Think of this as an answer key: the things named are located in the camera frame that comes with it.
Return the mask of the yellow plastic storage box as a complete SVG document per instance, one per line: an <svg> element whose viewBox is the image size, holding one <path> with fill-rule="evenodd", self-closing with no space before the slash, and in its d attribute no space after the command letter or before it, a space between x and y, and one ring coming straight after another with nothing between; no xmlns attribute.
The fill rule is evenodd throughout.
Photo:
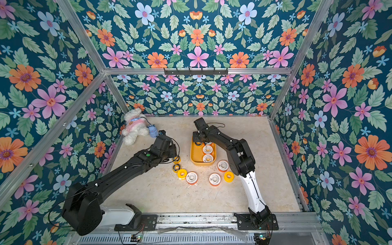
<svg viewBox="0 0 392 245"><path fill-rule="evenodd" d="M214 161L211 163L204 163L203 162L203 156L205 155L203 153L203 147L205 146L205 143L203 143L201 146L196 146L195 143L193 142L193 139L191 140L191 147L190 147L190 159L193 162L194 165L196 166L210 166L215 163L216 158L217 158L217 153L216 153L216 144L212 143L213 147L213 152L212 156L214 157Z"/></svg>

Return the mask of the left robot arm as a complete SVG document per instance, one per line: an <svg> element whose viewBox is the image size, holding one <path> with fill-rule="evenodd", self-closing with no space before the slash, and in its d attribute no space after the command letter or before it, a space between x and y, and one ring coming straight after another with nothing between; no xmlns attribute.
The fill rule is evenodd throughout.
<svg viewBox="0 0 392 245"><path fill-rule="evenodd" d="M62 217L80 235L97 227L127 225L139 212L131 206L108 207L102 204L119 188L152 168L179 157L177 142L159 131L155 142L134 154L126 163L87 185L73 184L62 208Z"/></svg>

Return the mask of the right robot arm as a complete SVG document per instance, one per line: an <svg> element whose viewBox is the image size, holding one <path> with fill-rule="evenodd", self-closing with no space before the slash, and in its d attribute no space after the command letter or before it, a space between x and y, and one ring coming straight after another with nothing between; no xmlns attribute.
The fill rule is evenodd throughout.
<svg viewBox="0 0 392 245"><path fill-rule="evenodd" d="M255 229L263 228L272 219L272 213L261 195L255 174L256 161L247 141L227 136L218 127L206 123L203 118L198 118L194 124L194 143L214 143L226 151L229 166L244 187L251 224Z"/></svg>

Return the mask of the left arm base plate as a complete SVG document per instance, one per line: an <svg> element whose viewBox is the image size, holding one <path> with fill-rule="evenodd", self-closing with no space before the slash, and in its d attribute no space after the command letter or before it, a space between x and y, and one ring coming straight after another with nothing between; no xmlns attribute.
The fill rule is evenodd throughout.
<svg viewBox="0 0 392 245"><path fill-rule="evenodd" d="M158 215L157 214L145 214L142 213L136 206L132 204L126 204L126 211L133 212L132 218L124 222L123 224L116 224L114 227L115 231L154 231L157 225Z"/></svg>

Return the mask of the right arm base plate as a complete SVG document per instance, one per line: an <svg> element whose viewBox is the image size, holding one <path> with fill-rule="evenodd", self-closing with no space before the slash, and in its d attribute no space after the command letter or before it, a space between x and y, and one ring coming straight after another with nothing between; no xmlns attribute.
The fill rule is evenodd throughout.
<svg viewBox="0 0 392 245"><path fill-rule="evenodd" d="M251 214L235 213L237 218L237 228L240 231L251 230L279 230L277 218L274 214L267 214L263 219L257 219Z"/></svg>

